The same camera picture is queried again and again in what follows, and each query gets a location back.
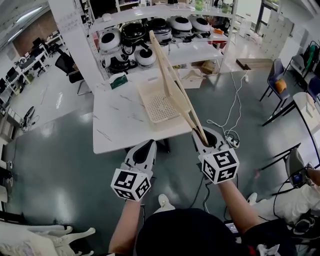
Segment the white cable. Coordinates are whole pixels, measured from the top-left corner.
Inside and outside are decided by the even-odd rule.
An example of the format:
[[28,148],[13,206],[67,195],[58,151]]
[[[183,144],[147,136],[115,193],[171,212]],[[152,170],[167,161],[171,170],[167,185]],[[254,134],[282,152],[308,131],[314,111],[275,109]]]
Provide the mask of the white cable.
[[[240,89],[242,88],[242,80],[243,80],[244,77],[248,74],[248,71],[249,71],[249,70],[247,70],[247,71],[245,72],[245,75],[241,78],[241,80],[240,80],[240,88],[239,88],[239,89],[237,89],[237,87],[236,87],[236,82],[235,82],[235,80],[234,80],[234,77],[233,77],[233,75],[232,75],[232,72],[230,72],[231,78],[232,78],[232,81],[233,81],[233,86],[234,86],[234,88],[235,88],[235,95],[234,95],[234,100],[233,100],[232,106],[231,106],[231,108],[230,108],[228,117],[227,117],[224,125],[219,125],[219,124],[217,124],[216,122],[214,122],[214,121],[212,121],[212,120],[210,120],[210,119],[208,119],[208,120],[206,121],[208,124],[213,124],[213,125],[216,125],[216,126],[222,128],[224,138],[225,138],[226,142],[228,142],[228,144],[229,144],[232,148],[233,148],[233,146],[229,143],[229,141],[228,141],[228,139],[227,139],[227,136],[229,135],[230,132],[233,132],[233,133],[235,133],[235,134],[237,135],[238,140],[240,141],[240,137],[239,137],[238,133],[237,133],[235,130],[233,130],[233,129],[237,126],[238,121],[240,120],[240,117],[241,117],[241,101],[240,101],[238,92],[239,92]],[[228,123],[228,121],[229,121],[232,108],[234,107],[237,98],[238,98],[238,101],[239,101],[239,104],[240,104],[240,107],[239,107],[239,117],[238,117],[238,119],[236,120],[235,125],[234,125],[231,129],[225,130],[224,127],[227,125],[227,123]]]

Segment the gray floor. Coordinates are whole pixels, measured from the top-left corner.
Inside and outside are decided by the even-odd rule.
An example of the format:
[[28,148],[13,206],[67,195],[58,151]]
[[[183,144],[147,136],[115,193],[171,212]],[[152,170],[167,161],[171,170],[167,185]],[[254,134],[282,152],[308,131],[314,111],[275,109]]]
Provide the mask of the gray floor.
[[[281,120],[262,127],[278,104],[273,94],[259,102],[267,88],[269,71],[249,71],[249,83],[243,80],[239,92],[241,119],[236,131],[240,147],[239,189],[248,196],[253,191],[259,198],[269,197],[285,179],[283,163],[278,163],[256,177],[257,168],[270,162],[271,157],[306,141],[308,131],[294,110]],[[244,71],[233,73],[236,86]],[[286,74],[291,95],[301,91]],[[211,119],[219,124],[226,121],[235,97],[230,73],[211,76],[200,89],[188,90],[188,95],[203,125]],[[14,158],[14,185],[6,210],[24,213],[31,224],[51,224],[54,220],[73,226],[76,231],[94,227],[97,233],[87,239],[96,253],[108,251],[108,244],[120,217],[124,201],[116,197],[110,183],[115,168],[125,159],[124,150],[95,155],[93,152],[93,108],[76,110],[36,128],[10,143],[5,160]],[[227,129],[239,116],[235,104]],[[290,141],[289,135],[295,134]],[[158,195],[166,194],[177,208],[187,208],[193,201],[202,175],[196,166],[198,155],[190,134],[169,139],[171,153],[158,152],[153,169],[151,191],[144,197],[146,215],[158,208]],[[210,185],[207,207],[211,214],[223,219],[225,203],[217,186]],[[194,205],[202,208],[206,189],[202,186]]]

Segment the desk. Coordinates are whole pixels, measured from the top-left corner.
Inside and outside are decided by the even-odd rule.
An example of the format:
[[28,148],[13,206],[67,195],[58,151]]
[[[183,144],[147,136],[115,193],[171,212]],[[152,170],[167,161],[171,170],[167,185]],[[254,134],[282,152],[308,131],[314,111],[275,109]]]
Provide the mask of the desk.
[[27,80],[27,82],[30,84],[29,80],[27,79],[27,77],[25,76],[25,72],[28,71],[29,69],[31,69],[36,62],[40,62],[41,66],[43,67],[44,71],[47,72],[47,68],[46,68],[46,65],[44,65],[44,63],[42,62],[41,58],[44,56],[46,60],[47,59],[47,56],[45,55],[46,52],[42,52],[41,54],[39,54],[37,57],[35,57],[35,60],[34,62],[32,62],[29,66],[25,67],[23,70],[22,70],[22,73],[23,73],[23,76],[24,78]]
[[45,44],[46,44],[46,45],[49,45],[52,41],[57,40],[57,39],[60,39],[61,42],[62,42],[62,44],[63,44],[64,46],[66,45],[65,42],[64,42],[64,40],[62,39],[61,34],[58,34],[58,35],[56,35],[55,37],[51,38],[50,40],[46,41]]
[[319,164],[314,167],[316,169],[320,166],[320,150],[317,143],[317,135],[320,130],[320,106],[318,105],[318,103],[314,103],[313,98],[308,93],[298,92],[293,95],[293,101],[268,121],[266,121],[262,126],[266,126],[282,114],[283,116],[285,116],[294,109],[298,110],[298,113],[300,114],[311,137],[316,156],[319,161]]
[[17,70],[17,72],[19,73],[18,76],[17,76],[12,82],[10,82],[10,83],[8,84],[8,87],[13,91],[13,93],[14,93],[15,95],[18,95],[18,93],[13,89],[12,85],[19,79],[20,76],[23,76],[24,79],[27,81],[27,83],[30,85],[31,82],[29,81],[29,79],[28,79],[27,76],[25,75],[25,72],[27,72],[28,70],[30,70],[30,69],[35,65],[36,62],[40,62],[40,63],[41,63],[41,66],[43,67],[43,69],[44,69],[45,72],[48,71],[47,68],[46,68],[46,65],[44,65],[44,63],[41,61],[41,58],[42,58],[43,56],[45,56],[45,59],[48,60],[48,59],[47,59],[47,56],[46,56],[45,54],[46,54],[45,51],[42,52],[42,53],[39,54],[37,57],[35,57],[34,62],[32,62],[29,66],[25,67],[25,68],[24,68],[23,70],[21,70],[21,71]]
[[155,128],[151,123],[136,83],[160,75],[160,70],[153,68],[127,75],[129,81],[113,90],[96,87],[93,104],[95,154],[129,148],[151,139],[159,141],[191,132],[190,126],[181,116],[167,121],[170,125],[166,125],[165,129]]

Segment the shelf board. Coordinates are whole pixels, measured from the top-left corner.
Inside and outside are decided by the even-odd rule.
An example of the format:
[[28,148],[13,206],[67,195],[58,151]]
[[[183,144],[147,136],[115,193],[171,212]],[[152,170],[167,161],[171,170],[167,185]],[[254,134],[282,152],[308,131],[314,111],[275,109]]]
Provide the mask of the shelf board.
[[[219,60],[223,58],[223,55],[219,50],[214,48],[211,44],[208,44],[206,41],[193,41],[189,44],[178,43],[179,48],[176,44],[169,46],[162,46],[162,51],[167,56],[169,62],[172,66],[188,64],[191,62],[200,62],[207,60]],[[134,54],[129,57],[129,59],[134,60]],[[155,63],[152,68],[157,68],[158,65]],[[129,69],[128,73],[135,73],[147,70],[149,68],[137,66],[133,69]]]
[[120,3],[119,7],[128,6],[128,5],[134,5],[134,4],[138,4],[138,3],[139,3],[139,1],[131,1],[131,2]]
[[90,28],[90,33],[102,31],[120,23],[132,22],[151,17],[168,18],[177,15],[185,17],[189,15],[211,15],[227,18],[233,17],[230,13],[219,12],[215,7],[212,7],[210,10],[199,11],[195,10],[192,6],[186,8],[174,8],[172,5],[161,4],[116,12],[111,14],[111,20],[109,21],[103,21],[102,18],[97,18]]

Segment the black rice cooker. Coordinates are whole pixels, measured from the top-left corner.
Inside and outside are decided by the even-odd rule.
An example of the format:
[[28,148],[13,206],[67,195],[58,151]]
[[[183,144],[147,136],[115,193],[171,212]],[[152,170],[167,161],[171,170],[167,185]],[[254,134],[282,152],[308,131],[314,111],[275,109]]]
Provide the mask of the black rice cooker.
[[[147,20],[144,24],[147,32],[153,31],[155,38],[159,43],[169,42],[172,38],[171,27],[164,18],[153,18]],[[146,35],[147,40],[150,40],[149,34]]]
[[137,66],[134,60],[119,61],[116,57],[111,58],[109,66],[110,72],[113,74],[126,72],[129,69],[133,69]]
[[143,26],[138,21],[127,23],[121,28],[122,44],[126,47],[134,48],[132,52],[129,53],[129,55],[135,51],[136,46],[138,45],[141,45],[145,49],[149,48],[143,41],[145,34],[146,34],[145,26]]

